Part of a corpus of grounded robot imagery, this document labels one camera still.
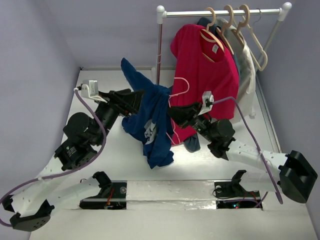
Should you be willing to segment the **pink wire hanger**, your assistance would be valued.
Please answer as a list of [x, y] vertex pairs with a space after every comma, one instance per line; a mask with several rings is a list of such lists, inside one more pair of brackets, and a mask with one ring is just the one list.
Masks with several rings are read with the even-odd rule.
[[[168, 98], [168, 108], [170, 108], [170, 107], [172, 106], [172, 105], [171, 105], [171, 99], [172, 99], [173, 97], [183, 95], [183, 94], [187, 93], [187, 92], [190, 90], [190, 84], [189, 84], [189, 82], [188, 82], [185, 78], [183, 78], [183, 77], [174, 77], [173, 80], [174, 80], [174, 81], [175, 81], [175, 80], [182, 80], [182, 81], [184, 81], [185, 84], [186, 84], [186, 89], [183, 90], [183, 91], [180, 91], [180, 92], [176, 92], [175, 94], [170, 94], [170, 95], [169, 95], [169, 98]], [[176, 133], [176, 124], [175, 124], [175, 122], [172, 120], [172, 118], [170, 118], [170, 120], [171, 120], [171, 126], [172, 126], [173, 135], [172, 135], [172, 137], [170, 137], [169, 134], [167, 133], [167, 136], [168, 136], [168, 138], [169, 138], [170, 141], [171, 141], [171, 145], [172, 145], [172, 146], [177, 146], [177, 145], [181, 144], [181, 140], [180, 140], [179, 135]], [[175, 136], [177, 137], [178, 142], [175, 142], [175, 141], [174, 141], [174, 137], [175, 137]]]

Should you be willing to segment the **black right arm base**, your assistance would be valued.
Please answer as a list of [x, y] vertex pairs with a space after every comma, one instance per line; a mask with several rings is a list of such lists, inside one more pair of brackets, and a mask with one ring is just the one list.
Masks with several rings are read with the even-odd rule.
[[246, 191], [241, 185], [245, 170], [238, 170], [231, 180], [214, 183], [212, 195], [217, 209], [263, 209], [260, 192]]

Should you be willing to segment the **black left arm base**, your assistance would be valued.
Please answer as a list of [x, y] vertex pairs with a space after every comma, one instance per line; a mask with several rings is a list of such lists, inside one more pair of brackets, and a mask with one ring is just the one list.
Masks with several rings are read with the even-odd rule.
[[127, 208], [127, 181], [112, 182], [104, 171], [93, 175], [100, 191], [95, 196], [80, 201], [83, 210], [125, 210]]

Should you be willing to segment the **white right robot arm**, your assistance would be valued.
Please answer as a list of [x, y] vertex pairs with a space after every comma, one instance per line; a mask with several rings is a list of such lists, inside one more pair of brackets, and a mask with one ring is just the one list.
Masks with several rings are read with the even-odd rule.
[[275, 192], [297, 203], [307, 203], [318, 174], [299, 151], [277, 153], [261, 150], [234, 138], [235, 130], [228, 119], [211, 120], [201, 113], [202, 104], [173, 106], [167, 113], [179, 128], [193, 128], [207, 141], [208, 149], [219, 159], [239, 162], [262, 170], [262, 173], [238, 170], [231, 179], [230, 190], [235, 196], [246, 192]]

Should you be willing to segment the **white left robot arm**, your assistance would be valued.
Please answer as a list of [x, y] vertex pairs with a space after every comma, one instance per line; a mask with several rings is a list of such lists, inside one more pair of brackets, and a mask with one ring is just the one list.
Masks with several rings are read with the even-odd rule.
[[80, 203], [89, 197], [104, 198], [110, 194], [113, 183], [104, 171], [97, 171], [65, 189], [57, 188], [67, 177], [99, 157], [117, 118], [137, 114], [145, 92], [128, 88], [91, 92], [87, 87], [76, 87], [73, 91], [91, 115], [83, 112], [73, 114], [63, 128], [67, 139], [54, 151], [37, 177], [19, 184], [1, 197], [4, 210], [13, 213], [9, 222], [1, 221], [1, 225], [33, 232], [68, 204]]

